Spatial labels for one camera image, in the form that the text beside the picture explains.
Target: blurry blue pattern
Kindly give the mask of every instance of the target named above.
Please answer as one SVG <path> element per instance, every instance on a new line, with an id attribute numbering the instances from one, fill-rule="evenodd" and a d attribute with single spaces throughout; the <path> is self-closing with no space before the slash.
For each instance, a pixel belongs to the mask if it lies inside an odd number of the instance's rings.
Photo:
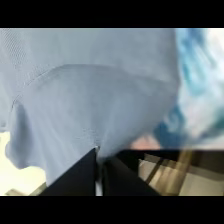
<path id="1" fill-rule="evenodd" d="M 178 104 L 156 128 L 165 148 L 196 146 L 224 133 L 224 31 L 176 29 L 182 85 Z"/>

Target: tie-dye fabric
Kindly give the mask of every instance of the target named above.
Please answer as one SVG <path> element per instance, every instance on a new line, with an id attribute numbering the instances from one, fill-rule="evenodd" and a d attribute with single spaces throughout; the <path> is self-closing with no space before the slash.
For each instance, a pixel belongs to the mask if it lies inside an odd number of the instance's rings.
<path id="1" fill-rule="evenodd" d="M 165 148 L 222 149 L 224 29 L 176 29 L 181 88 L 177 105 L 155 130 Z"/>

